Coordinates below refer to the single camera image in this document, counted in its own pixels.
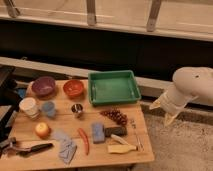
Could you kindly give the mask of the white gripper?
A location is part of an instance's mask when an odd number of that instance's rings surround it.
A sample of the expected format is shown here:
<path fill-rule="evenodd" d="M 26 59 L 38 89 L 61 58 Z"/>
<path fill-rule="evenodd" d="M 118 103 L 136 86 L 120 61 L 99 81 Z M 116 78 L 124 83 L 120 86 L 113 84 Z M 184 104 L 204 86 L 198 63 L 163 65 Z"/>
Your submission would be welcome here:
<path fill-rule="evenodd" d="M 164 126 L 169 126 L 176 118 L 184 107 L 192 100 L 195 96 L 186 94 L 178 90 L 174 84 L 172 84 L 160 97 L 156 99 L 149 106 L 149 110 L 162 107 L 167 113 L 164 117 Z"/>

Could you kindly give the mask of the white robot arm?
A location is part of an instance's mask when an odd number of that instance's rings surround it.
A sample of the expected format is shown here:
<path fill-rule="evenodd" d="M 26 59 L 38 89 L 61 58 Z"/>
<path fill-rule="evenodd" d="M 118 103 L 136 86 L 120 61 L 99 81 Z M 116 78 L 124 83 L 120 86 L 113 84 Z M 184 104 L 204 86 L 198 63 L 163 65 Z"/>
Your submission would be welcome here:
<path fill-rule="evenodd" d="M 213 105 L 213 68 L 182 67 L 172 76 L 172 84 L 150 105 L 165 111 L 164 125 L 169 126 L 185 106 L 198 98 Z"/>

